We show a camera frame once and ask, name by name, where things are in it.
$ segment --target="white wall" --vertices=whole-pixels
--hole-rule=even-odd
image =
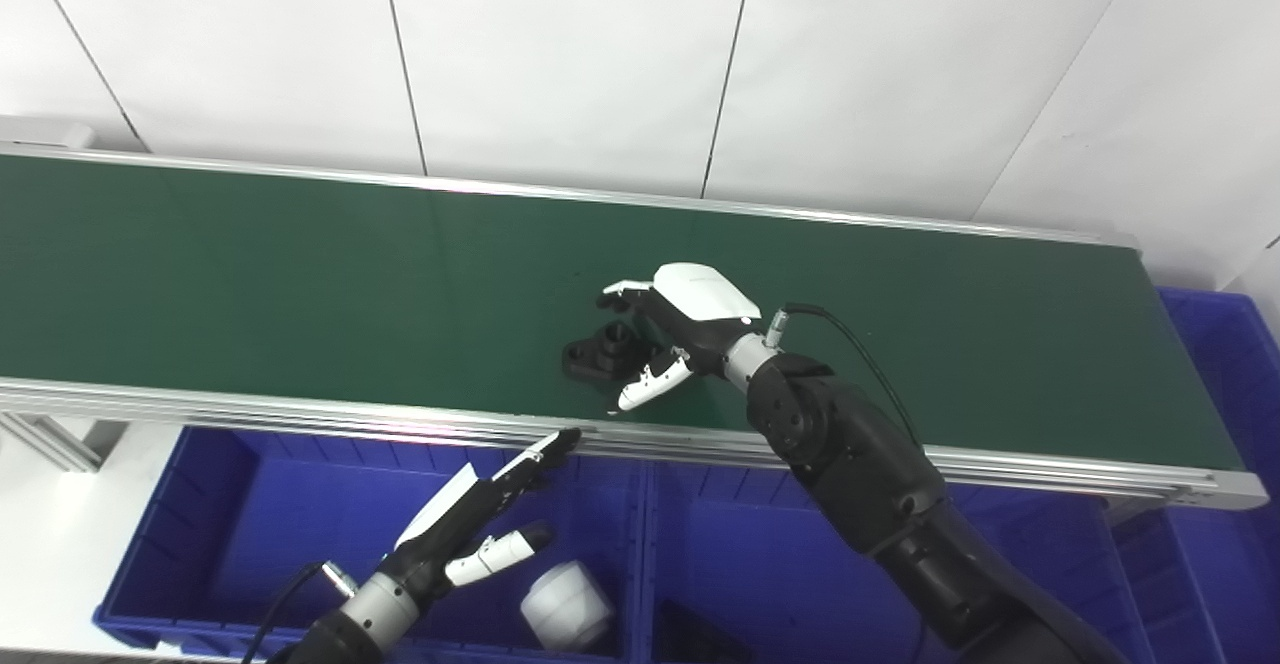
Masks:
[[[1280,234],[1280,0],[0,6],[0,113],[123,148],[111,95],[157,154],[1128,232],[1198,287]]]
[[[60,0],[155,154],[422,173],[388,0]]]
[[[0,0],[0,114],[69,118],[106,148],[141,148],[54,0]]]
[[[1280,234],[1280,0],[1115,0],[978,210],[1224,287]]]

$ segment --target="white robotic hand cover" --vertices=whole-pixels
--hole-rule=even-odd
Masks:
[[[614,281],[604,287],[603,294],[622,294],[623,290],[658,292],[694,322],[712,322],[719,319],[753,322],[760,317],[760,308],[754,301],[746,298],[722,273],[716,267],[708,267],[707,264],[663,264],[654,273],[653,281]],[[663,354],[645,365],[636,381],[622,386],[617,411],[630,412],[646,400],[657,399],[680,386],[692,374],[687,354],[672,348],[671,354]]]

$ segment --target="robot finger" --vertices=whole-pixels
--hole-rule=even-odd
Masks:
[[[466,586],[518,564],[552,542],[554,532],[545,522],[534,522],[513,532],[489,537],[471,554],[444,564],[444,576],[453,586]]]

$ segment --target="black robotic arm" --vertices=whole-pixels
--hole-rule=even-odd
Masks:
[[[716,269],[667,264],[654,281],[608,287],[598,304],[631,310],[671,339],[623,386],[618,409],[691,374],[739,386],[751,427],[845,542],[874,559],[938,638],[963,651],[961,661],[1125,661],[974,531],[947,498],[942,473],[864,391],[777,347],[785,317],[759,331],[759,310]]]

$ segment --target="panel seam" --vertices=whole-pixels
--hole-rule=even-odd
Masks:
[[[132,118],[129,118],[129,113],[124,111],[124,104],[120,104],[119,96],[115,96],[115,90],[111,87],[110,82],[106,81],[106,75],[105,73],[102,73],[102,68],[99,65],[97,59],[93,58],[93,54],[88,50],[88,45],[84,43],[83,36],[79,35],[79,31],[76,28],[74,23],[72,23],[72,17],[69,17],[69,14],[67,13],[67,8],[63,6],[61,0],[52,0],[52,3],[54,6],[58,6],[58,13],[61,14],[63,20],[67,22],[67,28],[72,32],[72,36],[74,36],[76,42],[79,45],[81,51],[84,54],[84,58],[88,59],[90,65],[93,68],[93,73],[96,73],[97,75],[97,81],[102,82],[102,87],[106,90],[106,95],[110,96],[111,102],[115,104],[115,109],[116,111],[120,113],[120,118],[122,120],[124,120],[124,125],[129,127],[129,134],[133,134],[134,139],[138,141],[138,145],[142,146],[143,152],[151,154],[151,148],[150,146],[147,146],[146,139],[142,139],[142,134],[138,134],[138,127],[133,125],[133,120]]]
[[[707,168],[703,169],[703,187],[698,198],[707,198],[707,182],[712,177],[712,159],[716,157],[716,139],[719,136],[719,122],[724,114],[724,96],[728,93],[728,75],[733,70],[733,54],[737,52],[737,35],[742,29],[742,12],[746,9],[746,0],[737,3],[737,19],[733,22],[733,38],[728,45],[728,61],[724,63],[724,81],[721,82],[721,99],[716,107],[716,123],[712,127],[712,143],[707,152]]]
[[[422,146],[422,130],[417,122],[417,104],[413,100],[413,86],[408,75],[408,59],[404,58],[404,40],[399,29],[399,14],[396,10],[396,0],[387,0],[392,12],[392,29],[396,31],[396,49],[401,58],[401,74],[404,77],[404,93],[408,96],[408,114],[413,122],[413,139],[417,141],[417,161],[422,168],[422,177],[430,177],[426,171],[426,150]]]
[[[993,193],[993,191],[996,191],[996,186],[1000,184],[1000,178],[1005,177],[1005,169],[1009,168],[1009,164],[1014,161],[1014,157],[1016,157],[1019,150],[1023,148],[1024,143],[1027,143],[1027,137],[1032,134],[1033,128],[1036,128],[1036,123],[1039,120],[1041,116],[1043,116],[1044,109],[1047,109],[1048,104],[1052,102],[1053,96],[1057,93],[1057,90],[1060,90],[1062,82],[1066,81],[1066,75],[1071,73],[1073,68],[1075,67],[1076,59],[1079,59],[1080,54],[1084,52],[1084,47],[1089,45],[1089,40],[1093,38],[1094,32],[1098,31],[1098,26],[1102,26],[1102,20],[1105,20],[1107,12],[1111,12],[1112,4],[1115,4],[1115,0],[1107,0],[1107,5],[1102,6],[1102,12],[1098,14],[1097,20],[1093,22],[1092,27],[1089,27],[1088,35],[1084,35],[1084,38],[1080,40],[1080,46],[1079,49],[1075,50],[1075,54],[1071,55],[1071,60],[1066,63],[1066,67],[1062,70],[1062,75],[1057,77],[1057,81],[1055,82],[1048,96],[1046,96],[1044,101],[1041,104],[1041,107],[1036,113],[1036,116],[1033,116],[1032,122],[1028,123],[1027,130],[1024,130],[1023,136],[1019,137],[1018,145],[1014,145],[1014,148],[1010,150],[1009,157],[1005,159],[1004,166],[1001,166],[1000,171],[996,173],[996,178],[992,178],[991,184],[987,186],[987,191],[984,191],[980,202],[978,202],[977,207],[973,209],[973,212],[969,212],[969,216],[966,217],[968,221],[973,221],[973,217],[977,217],[978,212],[984,207],[984,205],[987,205],[987,200],[991,198],[991,194]]]

